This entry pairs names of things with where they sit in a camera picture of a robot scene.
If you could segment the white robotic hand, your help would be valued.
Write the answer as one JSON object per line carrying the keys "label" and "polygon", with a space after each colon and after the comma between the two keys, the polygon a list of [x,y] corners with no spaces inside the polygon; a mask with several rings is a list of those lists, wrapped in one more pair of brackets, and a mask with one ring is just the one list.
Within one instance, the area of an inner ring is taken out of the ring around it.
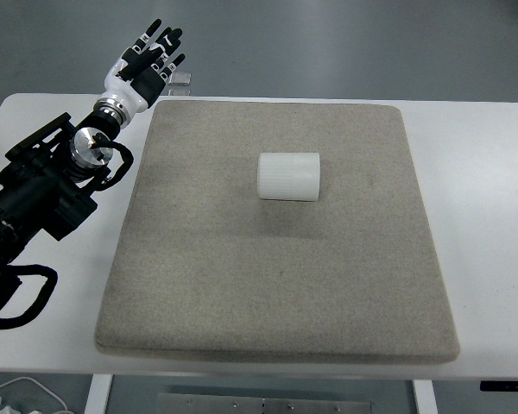
{"label": "white robotic hand", "polygon": [[146,48],[160,26],[161,19],[154,20],[105,77],[105,92],[101,95],[101,100],[115,101],[122,105],[126,115],[135,115],[151,107],[161,95],[170,76],[186,58],[181,53],[167,64],[180,46],[180,28],[165,28],[152,45]]}

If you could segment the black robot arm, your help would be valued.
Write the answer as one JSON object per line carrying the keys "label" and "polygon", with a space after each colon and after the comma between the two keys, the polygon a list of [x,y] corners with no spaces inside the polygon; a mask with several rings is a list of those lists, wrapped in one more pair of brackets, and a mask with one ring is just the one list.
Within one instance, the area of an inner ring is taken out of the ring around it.
{"label": "black robot arm", "polygon": [[184,61],[182,31],[155,20],[108,71],[104,93],[78,125],[57,116],[6,153],[0,172],[0,330],[32,322],[45,308],[57,272],[13,265],[41,231],[59,241],[98,205],[92,194],[116,185],[134,163],[117,142],[135,115],[148,110]]}

